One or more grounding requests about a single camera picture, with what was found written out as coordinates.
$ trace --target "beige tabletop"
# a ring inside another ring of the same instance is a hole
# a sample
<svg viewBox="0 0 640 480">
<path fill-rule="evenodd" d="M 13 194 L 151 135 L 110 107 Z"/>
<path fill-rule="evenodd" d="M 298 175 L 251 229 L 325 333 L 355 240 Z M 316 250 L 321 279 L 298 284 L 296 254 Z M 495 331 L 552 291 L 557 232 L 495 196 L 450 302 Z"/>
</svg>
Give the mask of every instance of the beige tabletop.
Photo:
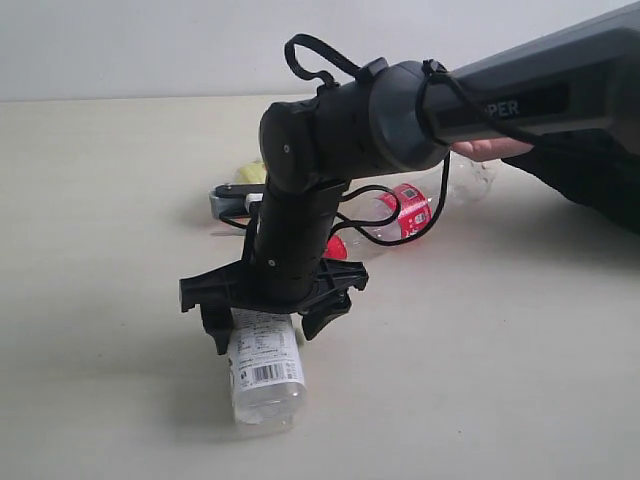
<svg viewBox="0 0 640 480">
<path fill-rule="evenodd" d="M 0 104 L 0 478 L 639 478 L 640 239 L 507 166 L 303 346 L 299 427 L 233 439 L 177 287 L 238 258 L 207 192 L 273 100 Z"/>
</svg>

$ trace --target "clear plastic bottle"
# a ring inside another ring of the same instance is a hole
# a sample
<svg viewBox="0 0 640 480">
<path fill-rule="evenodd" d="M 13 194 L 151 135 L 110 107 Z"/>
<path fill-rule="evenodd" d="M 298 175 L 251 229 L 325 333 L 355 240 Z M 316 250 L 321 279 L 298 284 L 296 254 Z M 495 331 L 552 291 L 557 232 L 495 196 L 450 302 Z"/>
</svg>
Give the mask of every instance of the clear plastic bottle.
<svg viewBox="0 0 640 480">
<path fill-rule="evenodd" d="M 464 157 L 452 156 L 447 189 L 447 207 L 464 205 L 482 200 L 491 190 L 497 175 L 499 162 L 477 163 Z M 400 198 L 402 210 L 398 219 L 384 227 L 366 230 L 374 237 L 393 241 L 415 235 L 431 220 L 440 200 L 442 166 L 414 181 L 393 187 Z M 396 200 L 385 193 L 375 198 L 362 197 L 352 200 L 348 217 L 354 220 L 382 220 L 395 210 Z M 341 230 L 329 240 L 325 256 L 338 260 L 364 262 L 388 251 L 370 242 L 352 228 Z"/>
<path fill-rule="evenodd" d="M 234 310 L 228 357 L 233 415 L 242 436 L 289 430 L 307 389 L 290 315 Z"/>
</svg>

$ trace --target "barcode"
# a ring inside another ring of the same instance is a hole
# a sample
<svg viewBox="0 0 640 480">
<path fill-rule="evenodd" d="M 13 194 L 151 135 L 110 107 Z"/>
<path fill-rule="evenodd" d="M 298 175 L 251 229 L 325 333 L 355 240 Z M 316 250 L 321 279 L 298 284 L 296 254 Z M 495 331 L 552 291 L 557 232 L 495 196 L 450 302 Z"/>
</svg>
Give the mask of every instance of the barcode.
<svg viewBox="0 0 640 480">
<path fill-rule="evenodd" d="M 256 383 L 266 382 L 269 380 L 283 380 L 284 368 L 281 363 L 274 363 L 273 365 L 265 365 L 264 367 L 256 367 L 252 370 L 253 381 Z"/>
<path fill-rule="evenodd" d="M 406 190 L 403 190 L 402 194 L 409 200 L 418 196 L 418 192 L 416 192 L 413 188 L 407 188 Z"/>
</svg>

